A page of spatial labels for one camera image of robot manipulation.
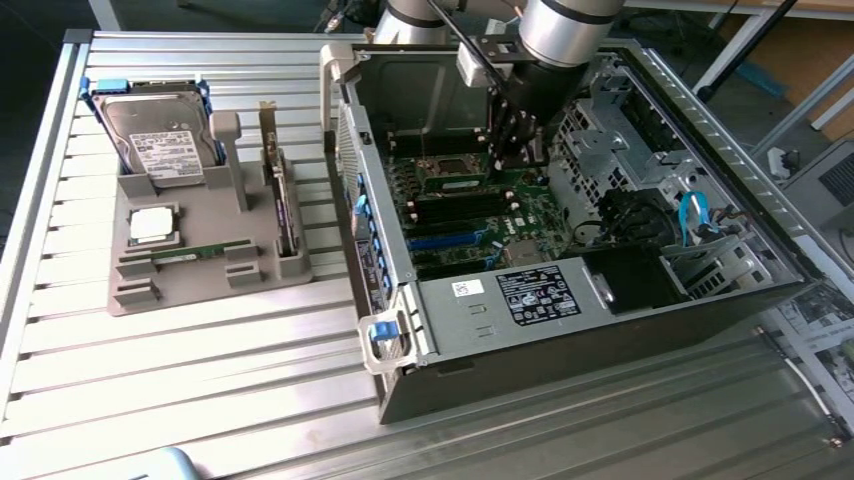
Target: label sticker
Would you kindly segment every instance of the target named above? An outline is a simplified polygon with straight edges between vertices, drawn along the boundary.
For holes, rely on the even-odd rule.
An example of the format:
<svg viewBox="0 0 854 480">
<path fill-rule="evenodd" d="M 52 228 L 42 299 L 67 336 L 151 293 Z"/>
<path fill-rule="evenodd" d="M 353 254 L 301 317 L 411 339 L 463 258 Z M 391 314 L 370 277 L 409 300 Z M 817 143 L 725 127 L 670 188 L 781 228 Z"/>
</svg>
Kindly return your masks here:
<svg viewBox="0 0 854 480">
<path fill-rule="evenodd" d="M 467 280 L 465 282 L 457 282 L 451 284 L 455 297 L 466 297 L 469 295 L 478 295 L 483 293 L 483 283 L 481 280 Z"/>
<path fill-rule="evenodd" d="M 469 180 L 466 182 L 449 182 L 442 185 L 442 190 L 454 190 L 457 188 L 474 188 L 481 185 L 481 180 Z"/>
<path fill-rule="evenodd" d="M 498 275 L 497 279 L 517 325 L 582 313 L 557 265 Z"/>
<path fill-rule="evenodd" d="M 131 143 L 151 178 L 202 175 L 202 160 L 188 131 L 135 133 Z"/>
</svg>

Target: motherboard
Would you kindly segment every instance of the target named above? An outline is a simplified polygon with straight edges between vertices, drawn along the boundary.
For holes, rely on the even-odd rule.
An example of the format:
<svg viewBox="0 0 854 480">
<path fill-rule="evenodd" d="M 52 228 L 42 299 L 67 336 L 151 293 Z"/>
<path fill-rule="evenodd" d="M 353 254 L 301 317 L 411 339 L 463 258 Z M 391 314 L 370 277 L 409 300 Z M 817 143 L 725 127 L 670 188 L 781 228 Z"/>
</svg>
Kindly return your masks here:
<svg viewBox="0 0 854 480">
<path fill-rule="evenodd" d="M 550 261 L 569 245 L 543 169 L 487 175 L 486 159 L 486 153 L 467 153 L 385 163 L 422 280 Z"/>
</svg>

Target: aluminum table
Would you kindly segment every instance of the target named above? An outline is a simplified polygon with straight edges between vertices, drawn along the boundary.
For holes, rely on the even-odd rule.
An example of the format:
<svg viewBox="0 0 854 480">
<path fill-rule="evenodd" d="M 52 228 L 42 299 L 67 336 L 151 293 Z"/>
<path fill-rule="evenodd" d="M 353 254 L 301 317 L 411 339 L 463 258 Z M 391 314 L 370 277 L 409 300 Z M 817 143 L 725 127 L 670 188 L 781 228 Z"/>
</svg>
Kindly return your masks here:
<svg viewBox="0 0 854 480">
<path fill-rule="evenodd" d="M 0 268 L 0 478 L 124 479 L 167 445 L 206 478 L 849 478 L 852 448 L 826 447 L 806 389 L 745 327 L 381 426 L 322 158 L 330 37 L 80 34 L 63 48 Z M 258 102 L 277 101 L 313 283 L 107 314 L 118 159 L 76 100 L 84 74 L 202 74 L 214 108 L 240 112 L 242 160 L 261 147 Z"/>
</svg>

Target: blue cable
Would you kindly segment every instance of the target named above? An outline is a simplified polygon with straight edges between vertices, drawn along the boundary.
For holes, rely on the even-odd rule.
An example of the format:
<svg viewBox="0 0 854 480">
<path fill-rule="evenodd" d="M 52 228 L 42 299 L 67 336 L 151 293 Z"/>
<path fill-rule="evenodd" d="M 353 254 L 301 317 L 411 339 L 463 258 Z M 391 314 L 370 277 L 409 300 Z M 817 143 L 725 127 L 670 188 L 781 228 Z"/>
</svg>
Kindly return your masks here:
<svg viewBox="0 0 854 480">
<path fill-rule="evenodd" d="M 689 246 L 689 211 L 692 209 L 692 199 L 697 199 L 700 224 L 709 225 L 713 232 L 718 231 L 718 227 L 712 223 L 709 218 L 709 201 L 706 200 L 706 194 L 704 192 L 690 191 L 679 202 L 679 227 L 682 227 L 682 246 Z"/>
</svg>

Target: white label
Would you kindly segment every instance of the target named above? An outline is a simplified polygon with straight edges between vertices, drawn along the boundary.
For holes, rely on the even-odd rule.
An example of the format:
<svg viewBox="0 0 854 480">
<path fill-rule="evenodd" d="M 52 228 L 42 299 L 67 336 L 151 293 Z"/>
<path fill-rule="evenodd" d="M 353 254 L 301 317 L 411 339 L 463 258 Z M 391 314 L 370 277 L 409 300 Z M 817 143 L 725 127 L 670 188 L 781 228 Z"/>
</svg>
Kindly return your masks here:
<svg viewBox="0 0 854 480">
<path fill-rule="evenodd" d="M 134 150 L 154 179 L 202 175 L 202 161 L 188 131 L 135 133 Z"/>
<path fill-rule="evenodd" d="M 455 297 L 465 297 L 467 295 L 478 295 L 483 293 L 483 283 L 481 280 L 467 280 L 465 282 L 457 282 L 451 284 Z"/>
<path fill-rule="evenodd" d="M 191 262 L 199 258 L 199 255 L 195 253 L 188 253 L 187 255 L 176 255 L 175 257 L 159 258 L 155 260 L 156 265 L 166 265 L 168 263 L 180 263 L 180 262 Z"/>
<path fill-rule="evenodd" d="M 469 180 L 467 182 L 449 182 L 442 185 L 442 190 L 453 190 L 455 188 L 473 188 L 481 185 L 481 180 Z"/>
</svg>

